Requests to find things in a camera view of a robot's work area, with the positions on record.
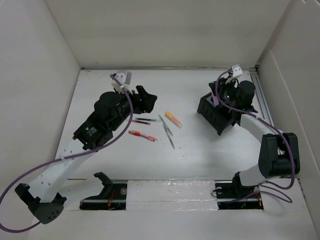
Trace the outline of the purple pink highlighter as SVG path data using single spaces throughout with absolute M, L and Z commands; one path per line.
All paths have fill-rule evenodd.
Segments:
M 211 94 L 211 99 L 214 107 L 217 107 L 220 104 L 218 97 L 215 96 L 213 93 Z

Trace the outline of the orange highlighter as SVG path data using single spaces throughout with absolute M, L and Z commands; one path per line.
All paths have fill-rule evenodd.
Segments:
M 166 111 L 165 116 L 179 129 L 182 128 L 182 123 L 171 112 Z

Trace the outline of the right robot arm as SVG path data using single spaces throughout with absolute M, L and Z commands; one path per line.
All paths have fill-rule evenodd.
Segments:
M 232 193 L 243 197 L 250 187 L 264 183 L 281 190 L 290 189 L 300 172 L 298 137 L 280 131 L 257 116 L 252 105 L 256 90 L 252 82 L 221 78 L 209 83 L 209 87 L 219 116 L 230 117 L 260 142 L 257 164 L 234 175 Z

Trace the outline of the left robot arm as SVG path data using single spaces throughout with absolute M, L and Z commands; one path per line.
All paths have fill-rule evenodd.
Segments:
M 136 86 L 133 92 L 107 91 L 94 104 L 94 111 L 74 132 L 72 140 L 61 152 L 59 161 L 30 183 L 20 183 L 15 193 L 42 224 L 55 220 L 63 211 L 67 198 L 59 193 L 66 180 L 88 158 L 113 138 L 127 118 L 134 114 L 150 113 L 157 96 Z

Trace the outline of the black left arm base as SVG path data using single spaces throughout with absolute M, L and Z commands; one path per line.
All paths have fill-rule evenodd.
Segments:
M 86 197 L 80 201 L 79 209 L 84 211 L 122 211 L 126 210 L 128 181 L 111 180 L 103 172 L 94 175 L 94 183 L 99 180 L 103 188 L 99 194 Z

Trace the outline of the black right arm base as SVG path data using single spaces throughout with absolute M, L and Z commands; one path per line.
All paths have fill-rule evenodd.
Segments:
M 231 180 L 217 180 L 211 196 L 217 200 L 218 210 L 263 210 L 263 202 L 256 186 L 237 186 Z

